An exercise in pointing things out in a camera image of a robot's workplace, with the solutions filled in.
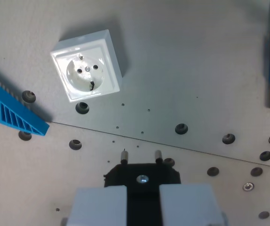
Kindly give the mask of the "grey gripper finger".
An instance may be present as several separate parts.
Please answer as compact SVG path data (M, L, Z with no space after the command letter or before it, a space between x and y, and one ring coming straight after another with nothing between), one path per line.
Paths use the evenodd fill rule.
M79 188L68 226L126 226L127 187Z
M228 221L209 184L159 186L164 226L226 226Z

